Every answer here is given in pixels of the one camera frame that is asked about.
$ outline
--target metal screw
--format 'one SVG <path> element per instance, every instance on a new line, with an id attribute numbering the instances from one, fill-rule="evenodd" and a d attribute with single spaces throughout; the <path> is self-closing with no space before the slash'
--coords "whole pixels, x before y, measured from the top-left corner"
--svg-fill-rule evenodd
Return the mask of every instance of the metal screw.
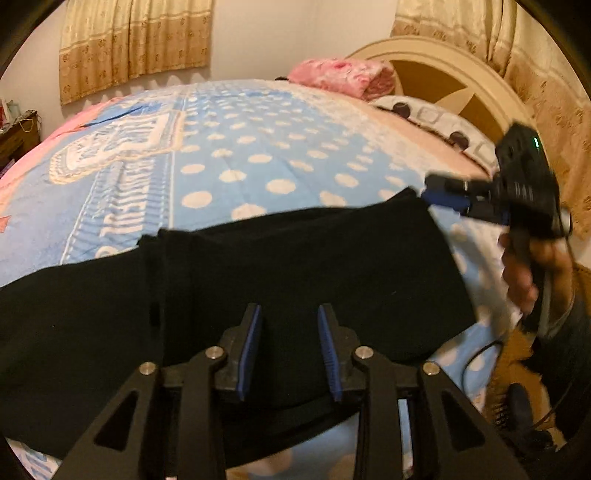
<path id="1" fill-rule="evenodd" d="M 156 364 L 152 362 L 146 362 L 139 366 L 139 373 L 142 375 L 152 375 L 156 371 Z"/>
<path id="2" fill-rule="evenodd" d="M 360 346 L 357 347 L 355 355 L 357 355 L 361 360 L 366 360 L 374 356 L 374 351 L 368 346 Z"/>
<path id="3" fill-rule="evenodd" d="M 441 368 L 439 368 L 439 365 L 434 362 L 426 362 L 423 365 L 423 371 L 432 377 L 433 375 L 437 375 L 441 371 Z"/>
<path id="4" fill-rule="evenodd" d="M 220 346 L 211 346 L 205 350 L 205 356 L 210 360 L 215 360 L 223 355 L 223 348 Z"/>

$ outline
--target pillow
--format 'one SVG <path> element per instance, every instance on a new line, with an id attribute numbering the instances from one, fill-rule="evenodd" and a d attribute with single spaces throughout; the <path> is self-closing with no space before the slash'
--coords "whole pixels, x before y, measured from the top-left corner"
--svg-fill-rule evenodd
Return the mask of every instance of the pillow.
<path id="1" fill-rule="evenodd" d="M 392 93 L 394 68 L 389 63 L 357 59 L 306 60 L 289 74 L 289 81 L 306 87 L 374 100 Z"/>
<path id="2" fill-rule="evenodd" d="M 489 177 L 499 169 L 495 144 L 465 118 L 425 100 L 401 95 L 378 98 L 371 105 L 395 113 L 437 135 L 476 162 Z"/>

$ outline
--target pink pillow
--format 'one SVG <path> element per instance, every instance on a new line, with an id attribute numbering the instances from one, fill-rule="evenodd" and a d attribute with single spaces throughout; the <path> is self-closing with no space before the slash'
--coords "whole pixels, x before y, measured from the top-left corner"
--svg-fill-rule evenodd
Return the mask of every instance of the pink pillow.
<path id="1" fill-rule="evenodd" d="M 306 60 L 289 75 L 292 83 L 375 100 L 392 92 L 395 71 L 389 63 L 373 60 Z"/>

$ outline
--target window curtain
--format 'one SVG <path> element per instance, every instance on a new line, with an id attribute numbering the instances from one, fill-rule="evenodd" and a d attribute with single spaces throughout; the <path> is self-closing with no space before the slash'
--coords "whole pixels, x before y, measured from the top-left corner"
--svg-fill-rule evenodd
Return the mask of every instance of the window curtain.
<path id="1" fill-rule="evenodd" d="M 392 35 L 452 43 L 505 79 L 530 109 L 575 233 L 591 236 L 591 102 L 544 27 L 515 0 L 400 0 Z"/>
<path id="2" fill-rule="evenodd" d="M 61 104 L 140 75 L 209 65 L 212 1 L 69 0 Z"/>

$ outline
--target black fabric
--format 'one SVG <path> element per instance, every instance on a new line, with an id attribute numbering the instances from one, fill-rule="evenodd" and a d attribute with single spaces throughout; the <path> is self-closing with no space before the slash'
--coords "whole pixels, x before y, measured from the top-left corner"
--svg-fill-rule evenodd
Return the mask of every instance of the black fabric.
<path id="1" fill-rule="evenodd" d="M 162 231 L 134 251 L 0 289 L 5 435 L 62 458 L 134 368 L 188 361 L 253 301 L 264 328 L 247 404 L 224 413 L 229 465 L 351 414 L 327 394 L 320 303 L 331 302 L 363 343 L 406 363 L 475 321 L 444 237 L 412 190 L 361 209 Z"/>

